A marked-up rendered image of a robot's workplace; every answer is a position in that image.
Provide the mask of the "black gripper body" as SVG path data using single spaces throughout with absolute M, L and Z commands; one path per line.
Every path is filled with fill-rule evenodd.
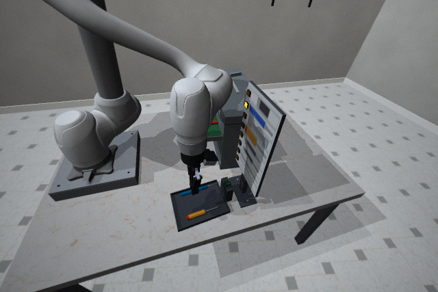
M 205 158 L 205 151 L 195 156 L 187 156 L 181 153 L 182 162 L 184 162 L 184 164 L 186 165 L 191 166 L 192 173 L 195 173 L 195 168 L 198 168 L 198 171 L 200 170 L 199 165 L 204 160 L 204 158 Z

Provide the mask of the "orange-handled screwdriver with red end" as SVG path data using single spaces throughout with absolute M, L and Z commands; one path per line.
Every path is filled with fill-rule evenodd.
M 212 208 L 212 209 L 216 209 L 216 208 L 218 208 L 218 207 L 215 207 L 215 208 Z M 198 216 L 204 215 L 205 212 L 210 211 L 210 210 L 212 210 L 212 209 L 209 209 L 209 210 L 206 210 L 206 211 L 205 211 L 205 210 L 202 210 L 202 211 L 198 211 L 198 212 L 192 213 L 192 214 L 190 214 L 190 215 L 186 215 L 187 220 L 190 220 L 190 219 L 193 219 L 193 218 L 195 218 L 195 217 L 198 217 Z

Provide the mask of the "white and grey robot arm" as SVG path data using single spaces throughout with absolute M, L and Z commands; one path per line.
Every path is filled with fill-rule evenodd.
M 117 145 L 112 140 L 140 116 L 139 100 L 123 88 L 114 43 L 176 68 L 178 80 L 170 95 L 170 117 L 179 151 L 187 156 L 205 151 L 204 165 L 218 158 L 206 149 L 207 131 L 228 101 L 233 81 L 229 73 L 199 64 L 178 48 L 107 12 L 105 0 L 43 0 L 77 24 L 98 92 L 94 110 L 72 110 L 53 123 L 55 141 L 72 163 L 69 181 L 111 174 Z

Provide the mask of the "dark grey drawer chest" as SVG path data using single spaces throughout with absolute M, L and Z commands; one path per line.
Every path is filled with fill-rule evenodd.
M 244 113 L 244 95 L 249 79 L 241 68 L 221 70 L 226 71 L 229 75 L 233 72 L 242 72 L 240 76 L 232 77 L 232 93 L 213 119 L 213 121 L 217 120 L 218 123 L 212 124 L 207 131 L 207 141 L 214 141 L 218 164 L 220 170 L 223 170 L 239 168 L 235 158 Z

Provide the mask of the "blue-handled tool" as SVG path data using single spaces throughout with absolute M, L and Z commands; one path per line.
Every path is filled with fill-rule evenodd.
M 198 191 L 201 191 L 201 190 L 204 190 L 204 189 L 208 189 L 208 187 L 211 187 L 211 185 L 204 185 L 204 186 L 202 186 L 202 187 L 199 187 L 199 188 L 198 188 Z M 182 192 L 182 193 L 181 193 L 181 197 L 182 197 L 182 196 L 186 196 L 186 195 L 191 194 L 191 193 L 192 193 L 192 190 Z

